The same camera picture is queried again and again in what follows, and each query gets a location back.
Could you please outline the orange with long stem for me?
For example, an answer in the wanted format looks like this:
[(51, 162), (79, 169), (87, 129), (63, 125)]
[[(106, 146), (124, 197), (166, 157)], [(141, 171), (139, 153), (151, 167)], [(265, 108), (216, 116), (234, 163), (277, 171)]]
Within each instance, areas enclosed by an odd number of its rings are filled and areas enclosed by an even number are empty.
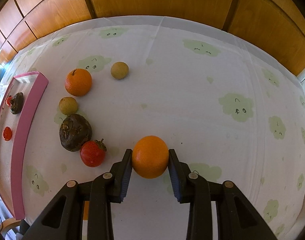
[(84, 202), (83, 220), (88, 220), (89, 217), (89, 201)]

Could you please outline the red tomato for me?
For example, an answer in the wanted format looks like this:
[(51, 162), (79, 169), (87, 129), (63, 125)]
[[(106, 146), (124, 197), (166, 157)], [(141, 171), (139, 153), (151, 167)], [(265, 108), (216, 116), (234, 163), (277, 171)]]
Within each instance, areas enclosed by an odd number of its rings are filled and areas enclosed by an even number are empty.
[(103, 143), (104, 139), (91, 140), (86, 142), (80, 149), (80, 158), (88, 167), (97, 167), (101, 165), (105, 159), (107, 147)]
[(6, 105), (8, 106), (8, 107), (10, 107), (12, 104), (11, 104), (11, 101), (12, 101), (12, 96), (10, 95), (10, 96), (8, 96), (7, 97), (7, 99), (6, 99)]
[(10, 141), (12, 138), (13, 132), (12, 129), (6, 126), (3, 130), (2, 136), (5, 141)]

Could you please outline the small orange tangerine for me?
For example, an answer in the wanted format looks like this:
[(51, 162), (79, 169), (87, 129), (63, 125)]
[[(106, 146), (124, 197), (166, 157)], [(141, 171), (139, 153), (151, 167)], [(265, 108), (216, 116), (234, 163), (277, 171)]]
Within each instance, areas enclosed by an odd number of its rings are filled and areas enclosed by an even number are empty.
[(139, 176), (146, 179), (157, 178), (168, 166), (168, 146), (157, 136), (143, 137), (135, 144), (131, 160), (133, 168)]

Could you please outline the dark brown fruit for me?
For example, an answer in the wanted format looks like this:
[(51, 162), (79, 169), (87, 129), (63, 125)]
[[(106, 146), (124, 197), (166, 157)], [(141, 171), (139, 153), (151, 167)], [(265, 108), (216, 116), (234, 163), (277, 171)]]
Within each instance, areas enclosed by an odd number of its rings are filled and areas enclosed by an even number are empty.
[(10, 111), (12, 114), (19, 114), (22, 111), (24, 105), (24, 94), (23, 92), (18, 92), (10, 100)]
[(67, 116), (60, 125), (60, 143), (63, 148), (70, 152), (76, 152), (91, 140), (92, 127), (88, 120), (80, 114)]

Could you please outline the orange with stem top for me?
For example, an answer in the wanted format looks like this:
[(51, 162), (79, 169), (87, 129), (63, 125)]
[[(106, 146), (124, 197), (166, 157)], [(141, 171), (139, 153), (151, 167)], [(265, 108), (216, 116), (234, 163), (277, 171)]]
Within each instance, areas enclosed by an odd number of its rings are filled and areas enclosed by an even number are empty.
[(77, 68), (69, 72), (65, 79), (65, 89), (73, 96), (84, 96), (92, 87), (91, 74), (81, 68)]

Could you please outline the small green-brown fruit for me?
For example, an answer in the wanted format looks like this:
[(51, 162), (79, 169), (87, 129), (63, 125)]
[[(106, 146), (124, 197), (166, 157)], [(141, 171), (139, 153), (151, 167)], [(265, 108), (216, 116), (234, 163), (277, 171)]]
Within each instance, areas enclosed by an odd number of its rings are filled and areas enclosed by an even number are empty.
[(111, 67), (111, 75), (117, 80), (125, 78), (129, 73), (129, 67), (124, 62), (116, 62)]

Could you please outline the dark brown fruit on cloth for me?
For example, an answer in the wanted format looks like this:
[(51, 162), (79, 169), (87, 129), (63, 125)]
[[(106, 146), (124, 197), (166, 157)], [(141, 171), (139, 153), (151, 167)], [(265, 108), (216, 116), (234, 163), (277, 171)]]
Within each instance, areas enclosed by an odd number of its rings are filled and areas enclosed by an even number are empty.
[(60, 125), (60, 143), (63, 148), (70, 152), (76, 152), (91, 140), (92, 127), (88, 120), (80, 114), (67, 116)]

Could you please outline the white cloud-print tablecloth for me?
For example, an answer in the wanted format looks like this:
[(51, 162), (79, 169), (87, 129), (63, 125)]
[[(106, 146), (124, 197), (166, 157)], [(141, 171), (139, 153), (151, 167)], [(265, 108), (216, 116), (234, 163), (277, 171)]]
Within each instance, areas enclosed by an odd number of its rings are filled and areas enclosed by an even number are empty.
[[(117, 80), (111, 67), (124, 62)], [(76, 68), (93, 80), (79, 113), (107, 156), (95, 168), (59, 139), (58, 104)], [(26, 145), (25, 219), (32, 224), (69, 180), (95, 179), (141, 138), (155, 135), (207, 180), (233, 181), (278, 239), (304, 226), (305, 94), (276, 59), (228, 33), (168, 17), (114, 17), (74, 24), (12, 58), (0, 83), (39, 71), (48, 79)]]

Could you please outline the pink cardboard tray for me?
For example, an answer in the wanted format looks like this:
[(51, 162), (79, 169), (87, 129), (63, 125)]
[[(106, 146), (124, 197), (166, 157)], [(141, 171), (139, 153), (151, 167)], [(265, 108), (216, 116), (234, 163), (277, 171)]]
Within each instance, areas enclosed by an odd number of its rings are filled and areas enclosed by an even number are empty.
[[(25, 217), (22, 194), (22, 168), (29, 130), (48, 79), (40, 72), (29, 72), (13, 77), (3, 86), (0, 98), (0, 197), (12, 216), (21, 220)], [(9, 95), (24, 94), (24, 105), (19, 114), (12, 114), (6, 105)], [(13, 135), (10, 141), (2, 133), (8, 126)]]

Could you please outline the wooden wall cabinet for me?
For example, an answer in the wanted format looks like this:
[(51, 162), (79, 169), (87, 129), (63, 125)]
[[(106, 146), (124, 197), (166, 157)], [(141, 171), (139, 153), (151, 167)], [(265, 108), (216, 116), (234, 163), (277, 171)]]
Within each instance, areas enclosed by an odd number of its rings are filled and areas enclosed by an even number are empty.
[(200, 22), (254, 44), (292, 74), (305, 69), (305, 8), (300, 0), (0, 0), (0, 63), (68, 25), (125, 15)]

